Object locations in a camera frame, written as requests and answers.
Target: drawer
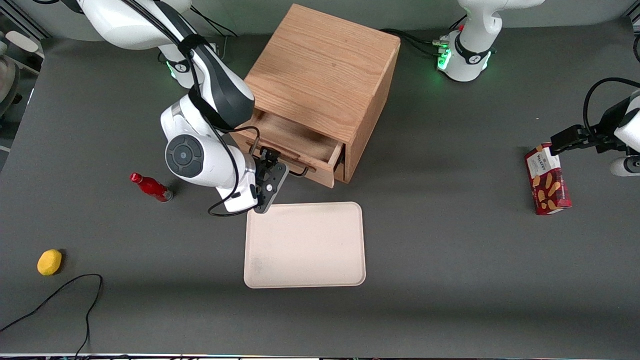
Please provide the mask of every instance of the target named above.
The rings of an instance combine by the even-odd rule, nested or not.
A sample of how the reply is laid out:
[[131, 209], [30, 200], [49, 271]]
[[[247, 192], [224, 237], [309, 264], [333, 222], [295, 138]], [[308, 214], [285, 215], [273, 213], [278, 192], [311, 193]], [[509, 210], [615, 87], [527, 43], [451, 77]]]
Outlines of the drawer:
[[[305, 177], [333, 188], [334, 172], [338, 167], [343, 143], [274, 114], [260, 110], [253, 111], [253, 117], [241, 125], [260, 129], [260, 147], [266, 146], [280, 151], [281, 160], [293, 172], [300, 173], [308, 168]], [[231, 133], [240, 149], [248, 152], [255, 139], [255, 131], [245, 130]]]

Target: beige tray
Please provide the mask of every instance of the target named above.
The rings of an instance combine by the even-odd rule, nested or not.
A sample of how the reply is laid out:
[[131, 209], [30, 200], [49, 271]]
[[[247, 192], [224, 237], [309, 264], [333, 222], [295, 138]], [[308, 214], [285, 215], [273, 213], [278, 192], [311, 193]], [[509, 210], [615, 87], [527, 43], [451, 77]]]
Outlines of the beige tray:
[[272, 205], [246, 219], [250, 288], [357, 286], [366, 276], [362, 209], [355, 202]]

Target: gray tabletop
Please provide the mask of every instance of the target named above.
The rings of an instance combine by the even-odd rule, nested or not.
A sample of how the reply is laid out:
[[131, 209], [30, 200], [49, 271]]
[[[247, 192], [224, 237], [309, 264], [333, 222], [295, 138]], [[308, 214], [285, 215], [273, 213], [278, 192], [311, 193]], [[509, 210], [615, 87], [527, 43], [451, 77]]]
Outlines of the gray tabletop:
[[[429, 38], [441, 31], [424, 32]], [[230, 39], [245, 75], [267, 37]], [[290, 178], [276, 202], [356, 201], [367, 279], [354, 288], [251, 290], [245, 217], [163, 161], [159, 114], [185, 90], [156, 51], [55, 40], [0, 175], [0, 323], [71, 277], [105, 285], [87, 352], [360, 357], [640, 357], [640, 192], [620, 154], [562, 155], [574, 207], [534, 214], [524, 153], [581, 122], [587, 89], [637, 79], [628, 20], [505, 29], [472, 83], [403, 46], [351, 184]], [[628, 96], [594, 95], [592, 119]], [[170, 184], [161, 204], [132, 171]], [[42, 277], [42, 251], [67, 251]], [[97, 285], [83, 279], [0, 334], [0, 352], [74, 352]]]

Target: yellow object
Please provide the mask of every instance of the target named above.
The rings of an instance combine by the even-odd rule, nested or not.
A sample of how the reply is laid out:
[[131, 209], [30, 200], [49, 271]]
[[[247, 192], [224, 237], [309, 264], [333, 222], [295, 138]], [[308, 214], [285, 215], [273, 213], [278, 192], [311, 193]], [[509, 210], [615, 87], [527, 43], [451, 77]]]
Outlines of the yellow object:
[[42, 253], [38, 260], [38, 272], [44, 276], [53, 275], [60, 268], [62, 253], [56, 249], [47, 250]]

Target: wire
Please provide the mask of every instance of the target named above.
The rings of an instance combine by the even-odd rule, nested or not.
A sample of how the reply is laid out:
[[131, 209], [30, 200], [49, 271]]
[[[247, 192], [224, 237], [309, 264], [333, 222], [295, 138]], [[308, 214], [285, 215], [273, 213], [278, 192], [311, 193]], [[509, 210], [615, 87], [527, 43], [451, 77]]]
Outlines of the wire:
[[439, 56], [439, 54], [432, 53], [430, 51], [426, 51], [425, 49], [423, 49], [423, 48], [421, 48], [419, 46], [419, 44], [420, 45], [431, 45], [430, 41], [423, 40], [423, 39], [421, 39], [419, 37], [415, 37], [415, 36], [405, 32], [405, 31], [401, 31], [401, 30], [397, 30], [397, 29], [380, 29], [380, 31], [395, 35], [395, 36], [397, 36], [399, 38], [405, 39], [409, 43], [409, 45], [411, 45], [414, 48], [416, 48], [422, 54], [429, 55], [429, 56], [435, 56], [435, 57]]
[[74, 281], [76, 281], [76, 280], [78, 280], [80, 278], [86, 277], [86, 276], [97, 276], [100, 279], [100, 283], [98, 283], [98, 290], [95, 292], [95, 298], [93, 299], [93, 302], [92, 302], [91, 306], [89, 307], [89, 310], [86, 311], [86, 315], [84, 316], [84, 322], [86, 324], [86, 333], [84, 335], [84, 341], [82, 342], [82, 345], [80, 345], [80, 347], [76, 351], [76, 356], [74, 358], [77, 358], [78, 354], [80, 353], [80, 350], [82, 350], [82, 348], [86, 345], [86, 342], [89, 340], [89, 336], [90, 336], [89, 314], [91, 313], [91, 310], [93, 310], [93, 307], [96, 305], [96, 303], [98, 303], [98, 298], [100, 297], [100, 291], [102, 290], [102, 284], [104, 283], [104, 278], [100, 274], [78, 275], [75, 278], [65, 282], [63, 286], [60, 286], [56, 291], [53, 292], [53, 294], [49, 295], [49, 297], [47, 297], [42, 303], [40, 303], [40, 305], [38, 305], [38, 307], [36, 307], [32, 312], [30, 312], [30, 313], [28, 313], [26, 315], [23, 315], [20, 318], [12, 321], [11, 323], [9, 323], [9, 325], [7, 325], [7, 326], [3, 327], [2, 329], [0, 329], [0, 332], [4, 332], [5, 330], [9, 329], [11, 326], [14, 326], [15, 324], [23, 321], [24, 319], [28, 318], [29, 316], [35, 314], [38, 310], [40, 310], [41, 307], [43, 307], [46, 303], [48, 303], [49, 300], [51, 300], [54, 296], [56, 296], [67, 285], [71, 284], [72, 282], [74, 282]]
[[460, 22], [462, 22], [462, 20], [467, 18], [467, 14], [465, 14], [465, 16], [461, 17], [460, 19], [458, 19], [458, 21], [454, 22], [453, 24], [451, 24], [451, 26], [449, 26], [449, 30], [454, 29], [456, 26], [458, 26], [458, 24]]
[[582, 121], [584, 123], [584, 127], [587, 129], [587, 132], [589, 133], [589, 136], [594, 138], [595, 141], [598, 142], [600, 145], [604, 145], [604, 142], [602, 141], [602, 139], [597, 138], [595, 136], [595, 134], [593, 133], [593, 129], [589, 125], [589, 119], [588, 119], [589, 101], [591, 100], [591, 96], [593, 95], [593, 92], [598, 88], [598, 86], [600, 86], [600, 85], [602, 85], [604, 83], [612, 82], [612, 81], [613, 82], [617, 82], [617, 83], [627, 84], [627, 85], [630, 85], [630, 86], [635, 86], [636, 88], [640, 88], [640, 83], [637, 83], [637, 82], [629, 80], [629, 79], [624, 79], [624, 78], [605, 78], [605, 79], [602, 79], [602, 80], [598, 81], [597, 83], [593, 84], [593, 86], [589, 89], [589, 91], [587, 92], [587, 95], [584, 98], [584, 105], [582, 107]]
[[228, 213], [228, 214], [212, 213], [211, 211], [212, 211], [215, 207], [216, 207], [216, 205], [211, 206], [211, 207], [207, 210], [207, 213], [208, 213], [209, 215], [211, 215], [212, 217], [225, 218], [225, 217], [234, 217], [234, 216], [237, 216], [237, 215], [242, 215], [242, 214], [248, 213], [249, 211], [251, 211], [251, 210], [253, 210], [253, 209], [257, 208], [257, 207], [258, 207], [258, 205], [256, 205], [256, 206], [252, 206], [252, 207], [250, 207], [250, 208], [248, 208], [248, 209], [244, 209], [244, 210], [242, 210], [242, 211], [236, 211], [235, 213]]
[[638, 54], [638, 41], [640, 41], [640, 35], [636, 36], [636, 39], [634, 40], [634, 56], [636, 57], [636, 60], [640, 62], [640, 54]]
[[218, 28], [216, 28], [216, 25], [217, 25], [217, 26], [219, 26], [219, 27], [221, 27], [221, 28], [223, 28], [223, 29], [225, 29], [225, 30], [227, 30], [228, 32], [230, 32], [231, 34], [233, 34], [235, 37], [237, 37], [237, 36], [238, 36], [238, 34], [236, 34], [236, 32], [235, 32], [235, 31], [233, 31], [233, 30], [229, 29], [228, 27], [226, 27], [226, 26], [224, 26], [224, 25], [221, 25], [220, 23], [215, 22], [215, 21], [211, 20], [210, 18], [206, 17], [203, 13], [201, 13], [201, 12], [200, 12], [200, 10], [196, 9], [196, 7], [195, 7], [195, 6], [193, 6], [193, 5], [191, 5], [191, 11], [192, 11], [192, 12], [195, 12], [196, 14], [198, 14], [199, 16], [201, 16], [201, 18], [205, 19], [205, 20], [209, 23], [209, 25], [211, 25], [213, 28], [215, 28], [216, 30], [218, 30], [218, 33], [220, 33], [220, 35], [224, 36], [224, 34], [223, 34], [223, 33], [222, 33]]

